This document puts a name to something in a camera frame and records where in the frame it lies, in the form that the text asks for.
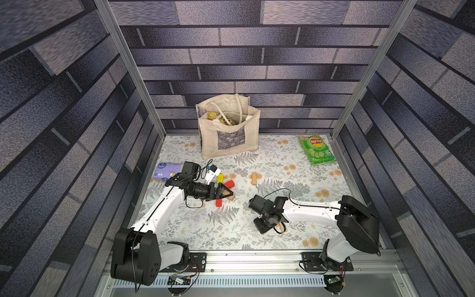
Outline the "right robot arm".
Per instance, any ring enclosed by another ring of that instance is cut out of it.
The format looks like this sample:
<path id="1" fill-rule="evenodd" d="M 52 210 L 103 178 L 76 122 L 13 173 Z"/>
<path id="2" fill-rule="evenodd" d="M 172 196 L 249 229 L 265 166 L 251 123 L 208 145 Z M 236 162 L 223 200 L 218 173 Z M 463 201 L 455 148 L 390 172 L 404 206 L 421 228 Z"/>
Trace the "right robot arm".
<path id="1" fill-rule="evenodd" d="M 377 215 L 351 196 L 338 202 L 297 202 L 279 196 L 274 200 L 259 195 L 249 200 L 249 208 L 258 217 L 254 225 L 261 234 L 279 224 L 309 222 L 338 228 L 340 232 L 324 243 L 320 264 L 330 271 L 345 271 L 350 256 L 356 252 L 380 254 Z"/>

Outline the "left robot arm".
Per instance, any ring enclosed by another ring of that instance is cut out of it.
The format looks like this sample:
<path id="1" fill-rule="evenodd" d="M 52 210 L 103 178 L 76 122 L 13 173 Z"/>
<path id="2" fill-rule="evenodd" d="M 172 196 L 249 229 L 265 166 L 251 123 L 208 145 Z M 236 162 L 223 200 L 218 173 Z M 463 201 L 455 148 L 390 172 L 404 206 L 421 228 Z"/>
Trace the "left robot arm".
<path id="1" fill-rule="evenodd" d="M 159 272 L 172 266 L 189 267 L 189 246 L 170 241 L 161 246 L 160 235 L 175 210 L 188 197 L 204 201 L 220 200 L 233 195 L 222 181 L 214 182 L 219 167 L 184 162 L 182 170 L 169 177 L 156 203 L 130 228 L 120 228 L 112 248 L 111 277 L 137 286 L 151 285 Z"/>

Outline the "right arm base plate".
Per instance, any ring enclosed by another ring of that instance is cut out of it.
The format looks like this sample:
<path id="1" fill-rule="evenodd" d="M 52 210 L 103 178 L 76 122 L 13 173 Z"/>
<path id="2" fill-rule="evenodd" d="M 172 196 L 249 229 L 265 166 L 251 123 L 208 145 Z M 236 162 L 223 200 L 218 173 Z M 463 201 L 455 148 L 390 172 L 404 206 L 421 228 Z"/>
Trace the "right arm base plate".
<path id="1" fill-rule="evenodd" d="M 342 263 L 336 263 L 332 260 L 326 262 L 320 257 L 321 252 L 302 252 L 299 267 L 308 273 L 325 274 L 328 272 L 352 272 L 353 264 L 350 258 Z"/>

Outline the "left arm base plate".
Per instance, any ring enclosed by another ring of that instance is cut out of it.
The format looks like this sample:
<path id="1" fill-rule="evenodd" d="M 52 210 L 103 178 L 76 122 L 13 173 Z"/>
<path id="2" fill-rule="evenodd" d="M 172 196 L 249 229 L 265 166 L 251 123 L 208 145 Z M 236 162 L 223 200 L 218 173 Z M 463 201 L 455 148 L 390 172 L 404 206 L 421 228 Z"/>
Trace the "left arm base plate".
<path id="1" fill-rule="evenodd" d="M 205 272 L 207 264 L 207 253 L 206 252 L 191 252 L 189 254 L 189 259 L 185 264 L 175 264 L 173 266 L 165 267 L 161 270 L 161 273 L 178 273 L 178 272 Z"/>

